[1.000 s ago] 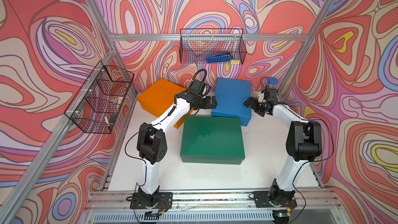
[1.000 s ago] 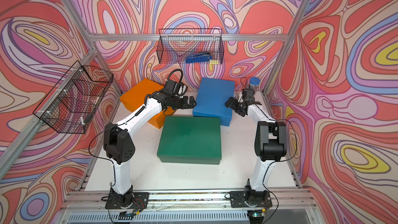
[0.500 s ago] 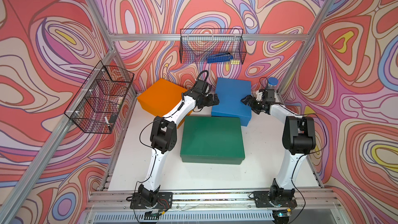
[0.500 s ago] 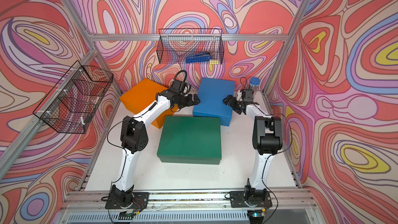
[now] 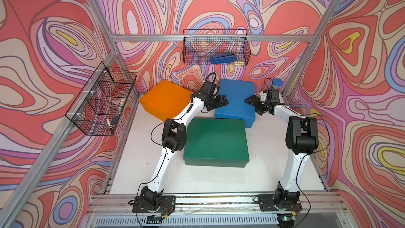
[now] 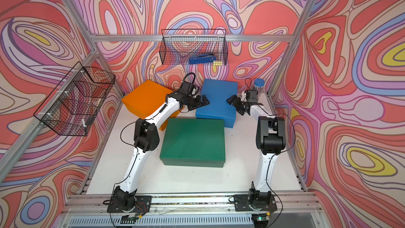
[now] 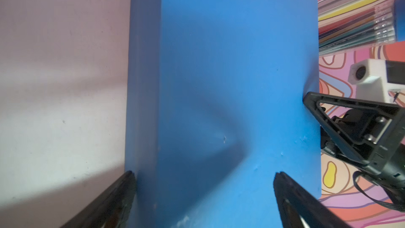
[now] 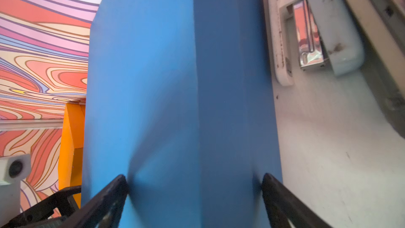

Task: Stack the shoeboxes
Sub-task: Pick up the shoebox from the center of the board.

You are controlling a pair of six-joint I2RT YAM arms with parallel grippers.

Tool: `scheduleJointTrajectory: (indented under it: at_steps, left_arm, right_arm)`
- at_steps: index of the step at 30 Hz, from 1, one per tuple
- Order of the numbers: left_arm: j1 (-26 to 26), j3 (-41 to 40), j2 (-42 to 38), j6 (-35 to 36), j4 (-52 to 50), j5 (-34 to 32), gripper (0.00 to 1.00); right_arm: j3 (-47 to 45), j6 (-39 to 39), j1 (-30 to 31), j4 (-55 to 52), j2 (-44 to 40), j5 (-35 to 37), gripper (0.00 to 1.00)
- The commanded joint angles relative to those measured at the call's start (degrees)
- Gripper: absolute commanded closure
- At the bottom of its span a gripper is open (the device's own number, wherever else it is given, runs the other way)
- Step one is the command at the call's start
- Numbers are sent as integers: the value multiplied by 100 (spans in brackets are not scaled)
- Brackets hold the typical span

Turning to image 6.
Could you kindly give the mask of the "blue shoebox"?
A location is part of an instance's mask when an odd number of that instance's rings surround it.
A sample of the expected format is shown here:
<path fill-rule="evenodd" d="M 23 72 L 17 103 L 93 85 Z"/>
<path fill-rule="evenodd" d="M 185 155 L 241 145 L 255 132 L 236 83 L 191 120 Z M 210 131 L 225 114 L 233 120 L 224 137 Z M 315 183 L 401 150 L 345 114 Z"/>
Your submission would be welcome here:
<path fill-rule="evenodd" d="M 237 95 L 237 88 L 237 82 L 205 79 L 201 95 L 206 96 L 209 104 L 196 110 L 196 118 L 222 119 L 224 127 L 233 128 L 236 109 L 227 102 L 227 99 Z"/>

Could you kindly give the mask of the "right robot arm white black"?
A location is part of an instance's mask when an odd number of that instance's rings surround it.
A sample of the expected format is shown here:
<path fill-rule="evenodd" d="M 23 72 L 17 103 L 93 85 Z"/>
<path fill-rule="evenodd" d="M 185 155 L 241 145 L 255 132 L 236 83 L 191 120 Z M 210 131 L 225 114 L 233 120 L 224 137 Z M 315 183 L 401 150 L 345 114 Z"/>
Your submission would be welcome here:
<path fill-rule="evenodd" d="M 232 197 L 236 211 L 268 211 L 277 210 L 275 193 L 271 189 L 271 178 L 278 155 L 286 147 L 285 120 L 283 117 L 267 112 L 262 103 L 258 102 L 258 91 L 245 92 L 245 101 L 233 95 L 227 103 L 234 106 L 240 115 L 248 114 L 257 120 L 256 147 L 260 152 L 257 172 L 247 195 Z"/>

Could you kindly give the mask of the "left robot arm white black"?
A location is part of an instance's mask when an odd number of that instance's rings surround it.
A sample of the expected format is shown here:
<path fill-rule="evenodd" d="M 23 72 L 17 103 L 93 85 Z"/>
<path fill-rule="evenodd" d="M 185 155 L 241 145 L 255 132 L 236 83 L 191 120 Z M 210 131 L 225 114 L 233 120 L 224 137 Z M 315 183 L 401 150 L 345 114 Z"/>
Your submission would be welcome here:
<path fill-rule="evenodd" d="M 146 119 L 137 119 L 134 132 L 134 153 L 124 178 L 115 183 L 111 194 L 109 212 L 134 212 L 138 206 L 136 192 L 140 175 L 150 153 L 159 143 L 158 129 L 176 111 L 183 106 L 192 111 L 209 105 L 205 95 L 193 95 L 187 91 L 174 91 L 166 95 L 164 103 Z"/>

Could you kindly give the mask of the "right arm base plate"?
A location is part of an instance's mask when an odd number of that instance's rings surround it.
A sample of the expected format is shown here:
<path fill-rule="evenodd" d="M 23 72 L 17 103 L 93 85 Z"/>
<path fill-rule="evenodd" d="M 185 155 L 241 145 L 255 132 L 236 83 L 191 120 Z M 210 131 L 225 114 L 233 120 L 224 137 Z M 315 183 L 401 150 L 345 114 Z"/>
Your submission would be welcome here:
<path fill-rule="evenodd" d="M 236 194 L 230 197 L 229 201 L 234 204 L 236 212 L 270 212 L 277 211 L 276 200 L 273 194 L 263 199 L 250 199 L 247 194 Z"/>

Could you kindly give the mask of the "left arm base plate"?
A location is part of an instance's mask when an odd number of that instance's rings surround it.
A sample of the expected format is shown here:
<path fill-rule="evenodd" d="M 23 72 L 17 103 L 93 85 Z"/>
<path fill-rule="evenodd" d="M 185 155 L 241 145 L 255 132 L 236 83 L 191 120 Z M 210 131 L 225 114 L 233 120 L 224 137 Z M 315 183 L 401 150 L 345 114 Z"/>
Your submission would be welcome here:
<path fill-rule="evenodd" d="M 135 195 L 127 199 L 113 196 L 108 203 L 108 213 L 138 213 L 146 214 L 150 211 L 152 196 Z"/>

